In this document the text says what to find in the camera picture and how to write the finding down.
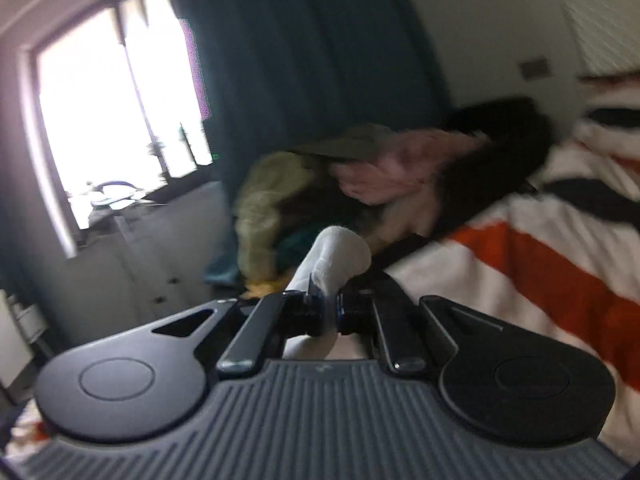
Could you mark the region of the white zip-up sweatshirt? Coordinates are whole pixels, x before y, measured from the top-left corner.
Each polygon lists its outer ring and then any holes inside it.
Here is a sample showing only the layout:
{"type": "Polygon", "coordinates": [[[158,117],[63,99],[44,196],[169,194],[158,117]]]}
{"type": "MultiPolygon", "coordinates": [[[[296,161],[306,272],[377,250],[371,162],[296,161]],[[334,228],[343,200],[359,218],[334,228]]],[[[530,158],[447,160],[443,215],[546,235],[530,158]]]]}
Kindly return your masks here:
{"type": "Polygon", "coordinates": [[[306,292],[311,284],[320,289],[321,334],[288,338],[283,359],[346,361],[366,357],[366,350],[356,335],[338,333],[335,303],[338,291],[352,278],[366,272],[370,264],[370,248],[358,234],[342,226],[329,226],[319,233],[285,289],[306,292]]]}

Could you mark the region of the dark green garment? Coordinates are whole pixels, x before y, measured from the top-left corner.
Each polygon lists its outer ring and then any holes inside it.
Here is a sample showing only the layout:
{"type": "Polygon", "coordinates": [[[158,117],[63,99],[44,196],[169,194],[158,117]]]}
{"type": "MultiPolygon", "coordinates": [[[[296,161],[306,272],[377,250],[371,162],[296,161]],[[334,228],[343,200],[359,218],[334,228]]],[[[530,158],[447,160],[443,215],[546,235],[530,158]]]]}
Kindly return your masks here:
{"type": "Polygon", "coordinates": [[[276,246],[277,271],[283,273],[297,268],[310,251],[318,234],[318,229],[300,229],[280,240],[276,246]]]}

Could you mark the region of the yellow knitted blanket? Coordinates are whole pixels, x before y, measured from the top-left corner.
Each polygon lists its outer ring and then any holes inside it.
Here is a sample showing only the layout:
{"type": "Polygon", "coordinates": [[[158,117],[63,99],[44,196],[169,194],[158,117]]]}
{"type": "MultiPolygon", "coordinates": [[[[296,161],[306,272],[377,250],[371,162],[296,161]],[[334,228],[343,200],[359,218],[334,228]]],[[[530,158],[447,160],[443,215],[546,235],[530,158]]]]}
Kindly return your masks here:
{"type": "Polygon", "coordinates": [[[326,162],[318,156],[280,151],[254,163],[233,206],[243,278],[274,280],[280,240],[328,222],[322,205],[330,183],[326,162]]]}

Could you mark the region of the olive grey garment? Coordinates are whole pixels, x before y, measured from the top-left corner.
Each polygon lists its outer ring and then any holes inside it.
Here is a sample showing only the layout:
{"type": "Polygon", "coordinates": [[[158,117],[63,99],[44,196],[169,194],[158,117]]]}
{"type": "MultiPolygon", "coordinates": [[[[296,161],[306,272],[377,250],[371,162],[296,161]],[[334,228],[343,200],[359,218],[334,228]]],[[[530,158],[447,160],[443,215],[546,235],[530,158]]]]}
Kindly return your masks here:
{"type": "Polygon", "coordinates": [[[341,160],[372,160],[395,134],[382,125],[353,126],[334,138],[302,144],[291,148],[291,152],[341,160]]]}

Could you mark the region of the striped orange black white bedsheet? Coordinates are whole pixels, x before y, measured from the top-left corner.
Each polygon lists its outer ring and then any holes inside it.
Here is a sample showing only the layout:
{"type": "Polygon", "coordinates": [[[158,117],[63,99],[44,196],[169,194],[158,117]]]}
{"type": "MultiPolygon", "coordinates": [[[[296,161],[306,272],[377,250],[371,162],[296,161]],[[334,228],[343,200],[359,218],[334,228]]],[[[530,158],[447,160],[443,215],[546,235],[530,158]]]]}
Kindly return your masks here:
{"type": "Polygon", "coordinates": [[[518,191],[343,290],[401,289],[424,374],[366,357],[216,363],[235,299],[67,351],[41,372],[50,439],[7,479],[634,479],[639,92],[591,101],[518,191]]]}

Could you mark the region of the dark framed window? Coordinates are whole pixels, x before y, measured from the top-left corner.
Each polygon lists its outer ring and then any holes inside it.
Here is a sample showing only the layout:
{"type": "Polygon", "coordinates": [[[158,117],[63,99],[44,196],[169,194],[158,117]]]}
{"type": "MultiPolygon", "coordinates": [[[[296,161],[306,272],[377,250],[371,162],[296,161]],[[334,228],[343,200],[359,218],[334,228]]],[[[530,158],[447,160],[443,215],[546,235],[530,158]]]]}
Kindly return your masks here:
{"type": "Polygon", "coordinates": [[[35,46],[38,136],[73,250],[89,243],[90,184],[128,181],[156,206],[212,177],[192,53],[170,0],[99,0],[35,46]]]}

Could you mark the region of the dark wall switch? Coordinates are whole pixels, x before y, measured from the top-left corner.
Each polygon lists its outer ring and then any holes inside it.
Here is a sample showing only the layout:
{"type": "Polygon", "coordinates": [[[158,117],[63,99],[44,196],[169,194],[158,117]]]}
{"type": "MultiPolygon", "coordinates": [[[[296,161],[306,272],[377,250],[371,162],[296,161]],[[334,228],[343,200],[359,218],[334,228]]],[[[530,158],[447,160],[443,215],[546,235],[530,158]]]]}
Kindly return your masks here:
{"type": "Polygon", "coordinates": [[[551,76],[548,58],[532,58],[518,64],[518,70],[525,81],[544,79],[551,76]]]}

